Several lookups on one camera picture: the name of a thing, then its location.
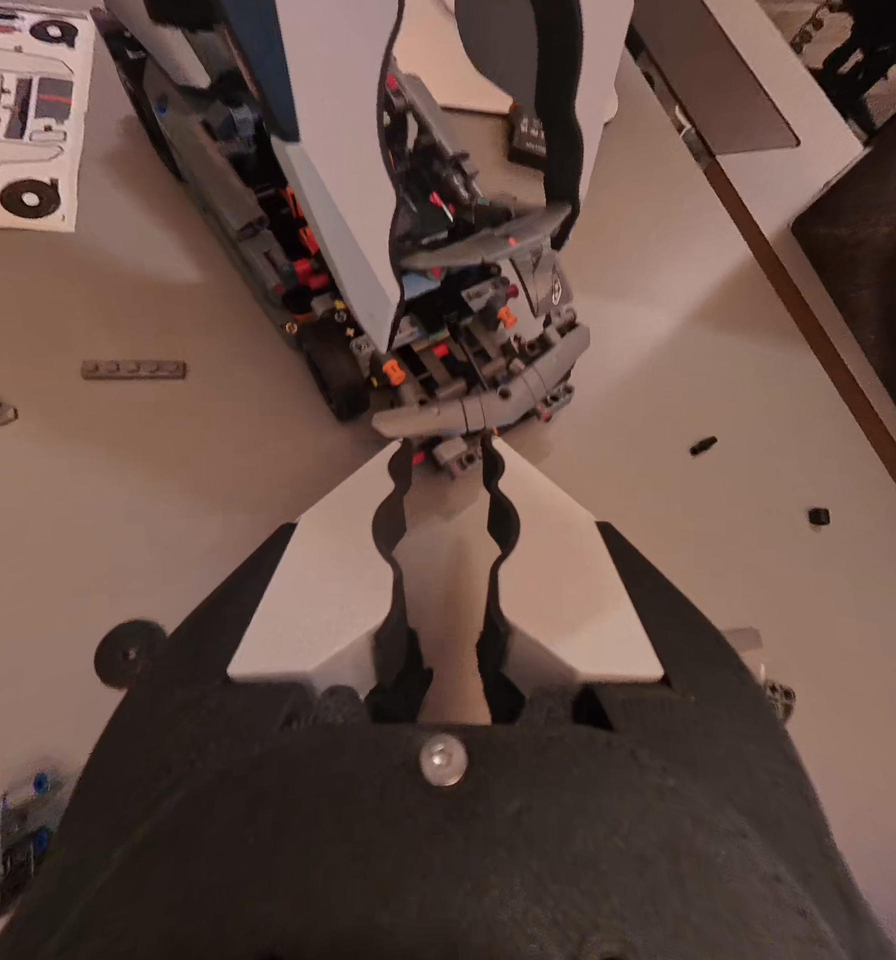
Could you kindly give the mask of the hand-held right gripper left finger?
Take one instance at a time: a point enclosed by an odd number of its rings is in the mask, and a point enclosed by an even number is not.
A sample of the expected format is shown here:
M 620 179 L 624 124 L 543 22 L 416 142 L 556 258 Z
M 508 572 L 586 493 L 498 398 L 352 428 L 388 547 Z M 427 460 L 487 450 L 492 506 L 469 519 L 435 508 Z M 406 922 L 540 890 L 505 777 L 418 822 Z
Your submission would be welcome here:
M 295 523 L 227 672 L 284 682 L 287 724 L 417 721 L 430 689 L 395 557 L 414 450 L 390 442 Z

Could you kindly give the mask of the black round lego disc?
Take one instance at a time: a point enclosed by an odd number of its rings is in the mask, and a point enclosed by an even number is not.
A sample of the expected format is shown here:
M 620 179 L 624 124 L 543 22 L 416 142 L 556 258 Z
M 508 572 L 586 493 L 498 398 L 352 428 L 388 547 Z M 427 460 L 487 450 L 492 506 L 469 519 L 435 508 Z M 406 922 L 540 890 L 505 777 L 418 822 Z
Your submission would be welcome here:
M 119 623 L 96 646 L 96 678 L 111 690 L 131 690 L 150 671 L 167 639 L 165 628 L 157 621 L 135 618 Z

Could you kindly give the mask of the paper parts template sheet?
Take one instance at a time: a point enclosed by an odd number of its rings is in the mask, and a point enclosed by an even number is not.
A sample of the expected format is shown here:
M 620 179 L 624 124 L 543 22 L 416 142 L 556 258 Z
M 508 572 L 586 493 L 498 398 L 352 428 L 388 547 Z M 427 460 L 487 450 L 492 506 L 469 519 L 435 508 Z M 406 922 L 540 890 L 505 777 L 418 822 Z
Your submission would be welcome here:
M 82 10 L 0 2 L 0 230 L 75 232 L 96 39 Z

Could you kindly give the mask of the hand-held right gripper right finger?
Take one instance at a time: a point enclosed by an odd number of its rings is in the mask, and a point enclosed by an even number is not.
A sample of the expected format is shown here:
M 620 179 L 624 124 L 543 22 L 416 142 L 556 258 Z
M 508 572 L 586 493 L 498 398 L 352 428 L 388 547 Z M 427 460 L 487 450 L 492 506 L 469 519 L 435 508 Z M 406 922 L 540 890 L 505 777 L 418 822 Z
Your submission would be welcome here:
M 654 684 L 665 670 L 595 516 L 506 441 L 480 441 L 488 576 L 479 678 L 493 724 L 547 691 Z

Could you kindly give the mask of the black battery pack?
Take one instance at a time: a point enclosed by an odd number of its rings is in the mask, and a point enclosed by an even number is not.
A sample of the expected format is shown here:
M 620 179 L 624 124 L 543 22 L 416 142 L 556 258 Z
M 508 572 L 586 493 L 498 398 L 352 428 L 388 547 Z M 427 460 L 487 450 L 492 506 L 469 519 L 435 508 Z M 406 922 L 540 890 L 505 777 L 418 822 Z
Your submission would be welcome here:
M 513 101 L 506 118 L 506 158 L 510 163 L 544 172 L 547 144 L 543 125 L 534 108 Z

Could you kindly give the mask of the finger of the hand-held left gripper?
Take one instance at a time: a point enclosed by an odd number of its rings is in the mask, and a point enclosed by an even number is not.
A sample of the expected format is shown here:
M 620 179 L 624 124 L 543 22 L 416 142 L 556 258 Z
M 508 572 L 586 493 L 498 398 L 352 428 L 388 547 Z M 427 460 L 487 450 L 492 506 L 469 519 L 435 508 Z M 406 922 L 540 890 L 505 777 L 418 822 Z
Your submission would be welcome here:
M 457 1 L 455 23 L 478 69 L 520 107 L 531 106 L 546 146 L 548 205 L 570 212 L 551 237 L 565 246 L 617 110 L 615 84 L 632 1 Z
M 404 306 L 382 101 L 398 1 L 107 2 L 178 84 L 205 89 L 193 35 L 225 37 L 286 178 L 365 334 L 386 352 Z

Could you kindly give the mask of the grey lego panel blue pins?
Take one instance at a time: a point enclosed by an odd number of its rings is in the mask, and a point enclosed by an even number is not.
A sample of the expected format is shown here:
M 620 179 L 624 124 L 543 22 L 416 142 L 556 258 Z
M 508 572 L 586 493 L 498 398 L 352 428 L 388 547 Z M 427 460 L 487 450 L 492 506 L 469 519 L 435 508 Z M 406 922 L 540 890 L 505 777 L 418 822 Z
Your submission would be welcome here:
M 47 768 L 0 794 L 0 919 L 42 867 L 62 817 L 62 785 Z

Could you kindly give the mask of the white book stand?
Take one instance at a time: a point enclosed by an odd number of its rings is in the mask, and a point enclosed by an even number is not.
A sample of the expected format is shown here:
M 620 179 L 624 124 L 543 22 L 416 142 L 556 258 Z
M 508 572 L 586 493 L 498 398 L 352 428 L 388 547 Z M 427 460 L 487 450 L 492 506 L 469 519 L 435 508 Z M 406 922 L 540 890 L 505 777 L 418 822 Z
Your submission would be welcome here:
M 632 1 L 580 2 L 584 37 L 580 103 L 604 123 L 618 110 L 616 83 Z M 534 23 L 529 2 L 408 1 L 394 55 L 450 111 L 507 114 L 532 100 Z

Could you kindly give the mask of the long grey lego plate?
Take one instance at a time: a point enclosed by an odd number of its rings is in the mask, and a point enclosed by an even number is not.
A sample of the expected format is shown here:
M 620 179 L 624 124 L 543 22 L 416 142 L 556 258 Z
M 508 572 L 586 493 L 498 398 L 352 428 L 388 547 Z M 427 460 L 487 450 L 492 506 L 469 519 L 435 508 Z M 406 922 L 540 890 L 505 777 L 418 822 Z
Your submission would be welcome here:
M 81 378 L 96 381 L 184 380 L 184 361 L 108 359 L 83 361 Z

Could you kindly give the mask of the grey lego car model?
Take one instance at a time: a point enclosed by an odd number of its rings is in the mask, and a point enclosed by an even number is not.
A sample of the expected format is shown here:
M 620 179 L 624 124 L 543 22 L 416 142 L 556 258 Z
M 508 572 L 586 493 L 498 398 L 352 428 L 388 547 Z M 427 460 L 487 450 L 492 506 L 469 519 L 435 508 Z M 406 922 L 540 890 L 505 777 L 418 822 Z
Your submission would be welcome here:
M 548 422 L 574 396 L 590 344 L 550 246 L 568 210 L 486 198 L 421 80 L 391 65 L 382 132 L 402 207 L 396 266 L 406 295 L 390 345 L 358 318 L 220 28 L 172 30 L 143 3 L 93 10 L 121 84 L 280 336 L 304 358 L 334 417 L 372 412 L 383 437 L 454 476 L 478 435 Z

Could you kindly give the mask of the dark lego set box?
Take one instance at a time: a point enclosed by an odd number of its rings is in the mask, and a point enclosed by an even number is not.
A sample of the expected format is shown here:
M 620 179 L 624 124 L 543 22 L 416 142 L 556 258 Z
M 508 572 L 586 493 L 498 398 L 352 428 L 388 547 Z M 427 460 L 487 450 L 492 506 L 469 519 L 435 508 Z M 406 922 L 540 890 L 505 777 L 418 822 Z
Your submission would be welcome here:
M 896 117 L 791 231 L 896 409 Z

